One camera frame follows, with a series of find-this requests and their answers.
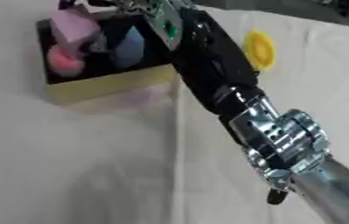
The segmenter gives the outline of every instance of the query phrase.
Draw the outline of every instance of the table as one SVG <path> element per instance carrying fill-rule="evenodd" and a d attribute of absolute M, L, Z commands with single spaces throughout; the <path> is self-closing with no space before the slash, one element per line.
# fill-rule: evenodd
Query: table
<path fill-rule="evenodd" d="M 34 23 L 56 3 L 0 0 L 0 224 L 321 223 L 295 195 L 267 206 L 238 145 L 183 86 L 179 101 L 158 86 L 48 102 Z M 274 38 L 262 87 L 281 111 L 313 114 L 349 166 L 349 27 L 208 10 L 238 42 L 253 28 Z"/>

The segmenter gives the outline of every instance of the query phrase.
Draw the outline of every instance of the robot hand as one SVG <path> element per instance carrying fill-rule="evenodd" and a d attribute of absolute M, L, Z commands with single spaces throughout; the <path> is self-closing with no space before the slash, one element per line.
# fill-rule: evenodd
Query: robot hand
<path fill-rule="evenodd" d="M 269 204 L 294 192 L 325 221 L 349 224 L 349 170 L 332 158 L 324 131 L 303 111 L 277 113 L 257 87 L 257 71 L 206 12 L 185 0 L 89 2 L 144 16 L 184 83 L 271 187 Z"/>

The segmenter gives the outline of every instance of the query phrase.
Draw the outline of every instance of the yellow lid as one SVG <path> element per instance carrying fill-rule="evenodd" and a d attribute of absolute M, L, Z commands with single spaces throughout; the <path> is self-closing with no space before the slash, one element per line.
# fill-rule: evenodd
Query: yellow lid
<path fill-rule="evenodd" d="M 249 32 L 243 42 L 243 51 L 254 69 L 267 70 L 275 64 L 275 44 L 265 32 Z"/>

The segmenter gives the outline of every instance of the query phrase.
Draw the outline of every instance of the pink block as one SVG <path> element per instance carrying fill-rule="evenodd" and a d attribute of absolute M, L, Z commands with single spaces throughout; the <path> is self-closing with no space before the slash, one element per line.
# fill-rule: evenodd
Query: pink block
<path fill-rule="evenodd" d="M 101 29 L 83 4 L 52 14 L 53 36 L 72 57 L 80 57 L 80 46 L 98 37 Z"/>

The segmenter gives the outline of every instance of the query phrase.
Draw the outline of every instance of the pink toy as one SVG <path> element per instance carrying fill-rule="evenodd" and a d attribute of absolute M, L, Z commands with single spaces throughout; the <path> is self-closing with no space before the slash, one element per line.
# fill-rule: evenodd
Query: pink toy
<path fill-rule="evenodd" d="M 69 57 L 58 45 L 49 50 L 47 61 L 50 68 L 62 77 L 77 76 L 85 66 L 83 60 Z"/>
<path fill-rule="evenodd" d="M 79 48 L 87 41 L 97 38 L 100 26 L 83 4 L 52 14 L 52 34 L 70 57 L 79 58 Z"/>

